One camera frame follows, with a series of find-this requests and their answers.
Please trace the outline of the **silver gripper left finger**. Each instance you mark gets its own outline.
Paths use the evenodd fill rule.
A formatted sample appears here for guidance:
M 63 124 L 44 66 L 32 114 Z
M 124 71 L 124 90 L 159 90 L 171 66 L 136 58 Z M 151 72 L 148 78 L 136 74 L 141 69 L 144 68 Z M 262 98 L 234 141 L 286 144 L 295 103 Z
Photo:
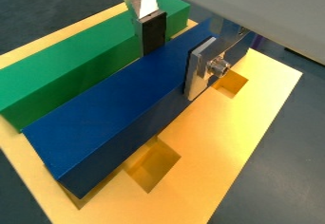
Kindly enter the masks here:
M 123 0 L 132 15 L 140 54 L 147 55 L 164 44 L 165 12 L 156 0 Z

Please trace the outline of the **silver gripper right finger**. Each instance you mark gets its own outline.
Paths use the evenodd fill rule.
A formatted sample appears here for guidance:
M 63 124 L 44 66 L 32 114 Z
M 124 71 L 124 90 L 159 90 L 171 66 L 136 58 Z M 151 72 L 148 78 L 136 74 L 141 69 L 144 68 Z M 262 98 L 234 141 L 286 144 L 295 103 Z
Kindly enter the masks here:
M 226 18 L 214 15 L 208 24 L 210 35 L 190 51 L 187 57 L 187 74 L 184 96 L 192 101 L 208 87 L 210 78 L 222 78 L 231 64 L 224 59 L 250 30 Z

